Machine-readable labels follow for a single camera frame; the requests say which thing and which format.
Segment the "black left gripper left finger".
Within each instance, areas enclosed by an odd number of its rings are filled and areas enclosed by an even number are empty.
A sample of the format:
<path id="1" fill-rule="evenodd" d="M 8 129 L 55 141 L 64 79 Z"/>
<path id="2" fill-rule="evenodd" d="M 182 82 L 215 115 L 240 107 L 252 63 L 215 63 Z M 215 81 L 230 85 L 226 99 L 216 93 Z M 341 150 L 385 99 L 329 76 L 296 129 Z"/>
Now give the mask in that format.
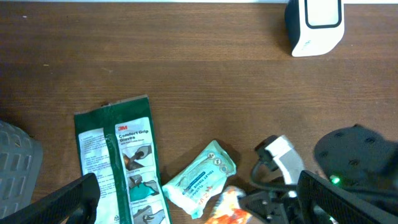
<path id="1" fill-rule="evenodd" d="M 1 219 L 1 223 L 82 223 L 96 221 L 100 187 L 94 173 L 83 175 L 39 201 Z"/>

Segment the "teal wet wipes pack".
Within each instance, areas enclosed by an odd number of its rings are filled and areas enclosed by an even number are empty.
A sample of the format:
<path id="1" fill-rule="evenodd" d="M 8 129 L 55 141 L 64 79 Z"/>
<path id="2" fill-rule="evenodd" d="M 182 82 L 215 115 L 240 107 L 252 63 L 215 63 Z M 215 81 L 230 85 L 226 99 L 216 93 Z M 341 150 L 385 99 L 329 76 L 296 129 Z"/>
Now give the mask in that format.
<path id="1" fill-rule="evenodd" d="M 210 198 L 223 191 L 236 174 L 236 164 L 218 141 L 213 140 L 172 180 L 162 186 L 165 196 L 192 219 L 200 218 Z"/>

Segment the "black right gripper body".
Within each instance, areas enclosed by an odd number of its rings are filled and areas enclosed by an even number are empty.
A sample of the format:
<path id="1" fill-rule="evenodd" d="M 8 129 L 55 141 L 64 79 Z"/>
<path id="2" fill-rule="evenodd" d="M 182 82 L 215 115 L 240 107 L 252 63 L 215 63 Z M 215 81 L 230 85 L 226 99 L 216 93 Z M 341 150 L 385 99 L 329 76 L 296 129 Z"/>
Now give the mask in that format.
<path id="1" fill-rule="evenodd" d="M 304 224 L 296 193 L 297 186 L 276 183 L 254 183 L 256 190 L 239 197 L 239 206 L 263 223 Z"/>

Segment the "green gloves package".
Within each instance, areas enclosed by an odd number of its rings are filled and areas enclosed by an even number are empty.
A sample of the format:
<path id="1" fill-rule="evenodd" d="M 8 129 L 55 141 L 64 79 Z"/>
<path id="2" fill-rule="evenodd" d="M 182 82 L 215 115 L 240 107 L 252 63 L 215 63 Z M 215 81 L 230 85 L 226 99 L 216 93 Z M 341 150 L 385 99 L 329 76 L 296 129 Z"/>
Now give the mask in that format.
<path id="1" fill-rule="evenodd" d="M 171 223 L 148 96 L 76 113 L 74 122 L 81 172 L 100 188 L 95 222 Z"/>

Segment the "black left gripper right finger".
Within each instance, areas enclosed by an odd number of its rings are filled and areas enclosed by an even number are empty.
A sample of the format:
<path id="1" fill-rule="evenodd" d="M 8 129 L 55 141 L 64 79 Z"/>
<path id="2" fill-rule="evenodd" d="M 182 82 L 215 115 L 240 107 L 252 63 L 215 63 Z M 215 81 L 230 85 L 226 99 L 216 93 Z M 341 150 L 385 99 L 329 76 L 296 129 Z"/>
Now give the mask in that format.
<path id="1" fill-rule="evenodd" d="M 305 223 L 397 223 L 397 216 L 359 198 L 363 189 L 344 190 L 314 173 L 301 172 L 297 197 Z"/>

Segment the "orange tissue packet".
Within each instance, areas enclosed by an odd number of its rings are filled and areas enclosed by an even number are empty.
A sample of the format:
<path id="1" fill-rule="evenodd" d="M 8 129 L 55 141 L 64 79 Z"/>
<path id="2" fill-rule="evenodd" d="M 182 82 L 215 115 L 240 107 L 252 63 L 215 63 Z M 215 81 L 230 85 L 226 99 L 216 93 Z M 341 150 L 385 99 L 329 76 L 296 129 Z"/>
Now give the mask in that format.
<path id="1" fill-rule="evenodd" d="M 239 199 L 245 196 L 245 191 L 238 187 L 225 188 L 205 224 L 246 224 L 252 215 L 239 205 Z"/>

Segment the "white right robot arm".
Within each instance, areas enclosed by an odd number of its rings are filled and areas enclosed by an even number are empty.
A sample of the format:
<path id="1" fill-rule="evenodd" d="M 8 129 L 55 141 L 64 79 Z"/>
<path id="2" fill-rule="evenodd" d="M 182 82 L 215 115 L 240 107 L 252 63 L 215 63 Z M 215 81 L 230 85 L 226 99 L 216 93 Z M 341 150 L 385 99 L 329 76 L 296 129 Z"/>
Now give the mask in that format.
<path id="1" fill-rule="evenodd" d="M 317 175 L 285 136 L 256 147 L 253 193 L 240 207 L 263 223 L 396 223 L 397 143 L 354 125 L 323 136 L 313 155 Z"/>

